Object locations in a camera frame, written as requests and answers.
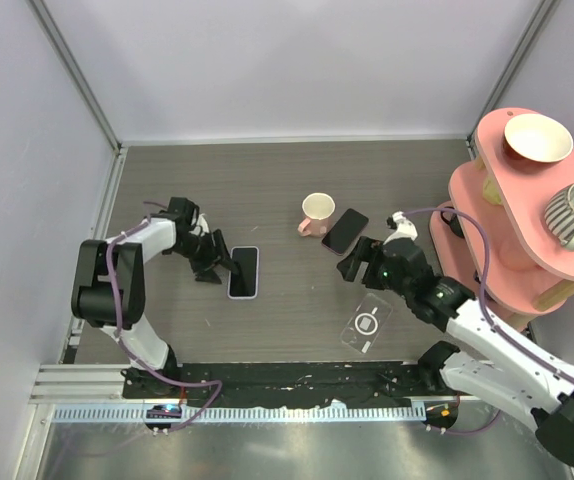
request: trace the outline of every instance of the pink shelf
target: pink shelf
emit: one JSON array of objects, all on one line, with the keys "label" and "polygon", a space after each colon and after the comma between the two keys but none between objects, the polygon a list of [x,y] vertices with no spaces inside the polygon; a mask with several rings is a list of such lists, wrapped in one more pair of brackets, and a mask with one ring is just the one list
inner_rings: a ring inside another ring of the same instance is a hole
[{"label": "pink shelf", "polygon": [[[478,170],[473,162],[467,162],[454,171],[449,182],[449,194],[454,206],[474,217],[489,236],[489,294],[503,307],[523,315],[543,315],[560,308],[564,302],[544,312],[533,306],[536,297],[557,284],[560,278],[537,265],[529,270],[515,271],[505,267],[500,261],[500,245],[516,233],[505,209],[491,205],[483,198],[482,186],[486,176],[487,172]],[[474,265],[482,272],[484,250],[480,234],[471,223],[463,221],[461,224]]]},{"label": "pink shelf", "polygon": [[[451,202],[445,202],[440,206],[451,206]],[[440,219],[438,212],[434,212],[431,216],[429,231],[440,259],[443,275],[455,278],[478,296],[480,285],[474,280],[476,267],[471,259],[467,242],[452,233],[445,222]],[[488,302],[488,306],[503,320],[507,320],[513,313],[493,301]]]},{"label": "pink shelf", "polygon": [[[574,151],[562,162],[542,166],[507,158],[502,149],[504,129],[515,115],[536,113],[524,108],[503,108],[488,113],[476,129],[476,145],[503,200],[509,230],[538,265],[558,277],[574,281],[574,252],[562,248],[543,220],[545,207],[558,191],[574,183]],[[479,187],[467,190],[480,194]]]}]

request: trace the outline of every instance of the black smartphone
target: black smartphone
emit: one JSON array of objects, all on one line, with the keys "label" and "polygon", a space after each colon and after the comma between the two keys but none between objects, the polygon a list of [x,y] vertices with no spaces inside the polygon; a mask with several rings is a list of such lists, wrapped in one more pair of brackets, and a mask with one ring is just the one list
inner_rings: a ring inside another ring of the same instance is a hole
[{"label": "black smartphone", "polygon": [[229,272],[227,296],[251,300],[258,295],[258,247],[234,247],[231,258],[238,265],[238,273]]},{"label": "black smartphone", "polygon": [[322,243],[332,252],[342,255],[358,238],[368,223],[369,219],[366,216],[353,208],[348,208],[336,222],[336,225],[327,232]]}]

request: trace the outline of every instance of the gray wooden tabletop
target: gray wooden tabletop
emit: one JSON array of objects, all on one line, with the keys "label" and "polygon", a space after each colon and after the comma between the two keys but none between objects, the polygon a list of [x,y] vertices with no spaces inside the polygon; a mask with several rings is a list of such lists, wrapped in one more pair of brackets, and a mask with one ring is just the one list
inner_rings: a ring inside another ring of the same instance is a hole
[{"label": "gray wooden tabletop", "polygon": [[[222,229],[229,248],[260,249],[258,297],[227,298],[223,285],[196,283],[187,260],[158,256],[146,265],[146,314],[181,361],[415,360],[441,338],[392,292],[374,292],[394,311],[362,355],[340,334],[362,298],[359,283],[336,270],[342,258],[319,239],[301,238],[301,203],[312,192],[336,201],[334,219],[349,207],[369,217],[364,235],[385,238],[398,210],[448,200],[454,168],[468,161],[462,140],[232,144],[130,148],[109,228],[138,223],[143,200],[188,197]],[[428,216],[414,218],[418,244],[438,268]],[[126,357],[86,326],[78,363],[124,363]]]}]

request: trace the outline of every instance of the brown bowl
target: brown bowl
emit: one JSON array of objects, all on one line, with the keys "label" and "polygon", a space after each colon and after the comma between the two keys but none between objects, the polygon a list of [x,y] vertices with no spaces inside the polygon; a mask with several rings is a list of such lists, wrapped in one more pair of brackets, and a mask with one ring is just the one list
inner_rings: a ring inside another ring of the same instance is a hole
[{"label": "brown bowl", "polygon": [[524,113],[505,125],[503,151],[510,158],[556,163],[574,150],[574,140],[561,123],[539,113]]}]

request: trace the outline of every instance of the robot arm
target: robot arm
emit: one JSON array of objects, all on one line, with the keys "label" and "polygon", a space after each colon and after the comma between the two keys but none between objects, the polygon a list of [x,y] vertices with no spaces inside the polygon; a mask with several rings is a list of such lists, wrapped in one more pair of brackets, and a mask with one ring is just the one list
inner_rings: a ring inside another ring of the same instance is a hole
[{"label": "robot arm", "polygon": [[[473,292],[453,278],[434,274],[413,241],[416,232],[409,223],[397,213],[388,220],[396,232],[386,241],[361,237],[338,264],[343,278],[353,281],[360,264],[366,262],[362,283],[367,288],[393,290],[420,320],[491,360],[493,365],[482,363],[442,341],[418,364],[430,388],[444,384],[510,414],[535,431],[554,457],[574,467],[574,385],[556,374],[574,379],[574,366],[532,343],[489,311],[495,326],[487,323]],[[495,328],[502,329],[530,355],[510,344]],[[533,357],[553,365],[556,373]]]},{"label": "robot arm", "polygon": [[[189,260],[196,281],[220,284],[214,271],[222,265],[237,272],[220,230],[211,232],[198,206],[186,198],[173,197],[166,210],[136,227],[128,239],[114,247],[112,262],[121,294],[123,319],[120,339],[140,361],[172,380],[180,379],[174,351],[161,340],[145,316],[144,265],[159,253],[179,253]],[[86,240],[80,246],[72,292],[73,314],[118,341],[116,307],[107,278],[107,249],[116,237]],[[133,359],[124,375],[132,383],[161,394],[173,387],[152,378]]]}]

